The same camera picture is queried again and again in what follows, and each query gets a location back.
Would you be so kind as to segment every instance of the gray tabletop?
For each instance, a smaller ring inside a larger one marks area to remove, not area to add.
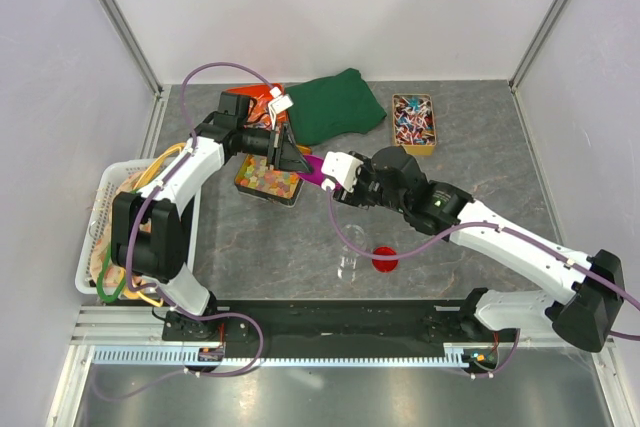
[[[231,86],[194,85],[187,106],[200,120]],[[505,81],[372,82],[389,110],[394,93],[428,93],[433,99],[438,146],[418,157],[428,178],[452,183],[519,225],[547,238],[554,230],[527,140]],[[188,129],[178,106],[179,87],[169,97],[156,153],[184,141]],[[314,148],[355,150],[371,156],[391,145],[387,119],[367,135],[346,134]],[[328,220],[327,198],[303,185],[294,207],[238,193],[233,185],[244,155],[232,159],[202,188],[194,272],[221,299],[462,298],[474,287],[503,291],[535,286],[471,250],[440,243],[401,261],[388,274],[360,258],[356,278],[338,278],[342,244]],[[371,247],[405,252],[427,240],[382,208],[368,211],[337,205],[342,225],[357,224]]]

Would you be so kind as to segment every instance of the reflective metal surface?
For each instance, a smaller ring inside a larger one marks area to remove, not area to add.
[[[175,367],[93,366],[121,395]],[[85,392],[77,425],[106,426],[580,426],[611,420],[591,357],[520,349],[493,380],[436,369],[263,368],[238,378],[177,376],[131,399]]]

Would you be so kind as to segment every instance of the magenta object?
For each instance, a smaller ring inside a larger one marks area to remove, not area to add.
[[[320,157],[316,157],[315,155],[305,155],[305,159],[311,164],[313,167],[313,172],[310,174],[298,174],[302,180],[306,180],[307,182],[311,182],[312,184],[322,185],[324,181],[324,174],[322,173],[322,163],[324,159]]]

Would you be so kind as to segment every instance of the white basket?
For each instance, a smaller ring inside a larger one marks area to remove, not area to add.
[[[93,210],[89,218],[89,226],[84,236],[82,244],[82,252],[80,253],[80,261],[78,262],[78,270],[76,271],[76,288],[83,294],[96,294],[96,288],[89,283],[91,274],[89,273],[89,264],[91,262],[91,254],[96,246],[96,242],[102,237],[105,227],[109,220],[109,211],[111,210],[111,202],[118,187],[131,174],[142,172],[149,167],[155,159],[138,159],[128,162],[118,162],[110,165],[102,174],[98,194],[93,203]],[[193,222],[191,223],[191,237],[189,239],[189,253],[187,267],[193,271],[193,258],[196,250],[196,235],[198,232],[198,217],[200,214],[200,190],[196,193],[193,205]],[[110,295],[115,291],[115,287],[105,287],[105,294]]]

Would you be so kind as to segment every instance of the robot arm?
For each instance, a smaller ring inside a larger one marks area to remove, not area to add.
[[[147,211],[151,233],[140,232],[134,246],[133,270],[159,282],[165,295],[194,315],[216,313],[216,298],[186,268],[186,219],[197,189],[233,155],[262,155],[277,170],[312,173],[283,124],[280,132],[245,125],[251,99],[228,94],[221,97],[210,123],[196,129],[193,139],[153,183],[137,193],[121,193],[113,203],[112,260],[125,265],[133,219],[142,202],[161,187]],[[172,166],[184,166],[169,180]],[[322,165],[323,188],[334,190],[338,202],[355,207],[382,206],[401,213],[411,226],[426,235],[469,222],[497,224],[452,233],[452,243],[477,250],[528,278],[543,290],[499,293],[474,289],[461,309],[460,322],[473,330],[480,322],[490,330],[551,326],[567,342],[587,351],[601,350],[620,310],[622,299],[520,237],[509,228],[555,249],[570,261],[593,270],[623,287],[620,261],[600,251],[593,258],[542,239],[498,216],[463,190],[429,181],[415,158],[401,147],[380,150],[371,159],[357,153],[329,153]]]

